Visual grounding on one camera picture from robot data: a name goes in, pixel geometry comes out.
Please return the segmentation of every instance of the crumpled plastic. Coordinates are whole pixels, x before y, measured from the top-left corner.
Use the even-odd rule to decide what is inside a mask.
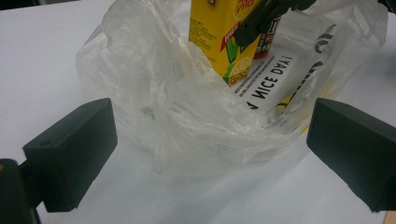
[[[111,98],[119,132],[152,151],[164,175],[217,175],[272,159],[309,124],[315,100],[334,98],[387,32],[375,0],[318,0],[288,12],[274,44],[298,53],[296,76],[310,76],[274,116],[250,110],[187,40],[189,13],[179,7],[188,5],[117,0],[77,55],[83,89]]]

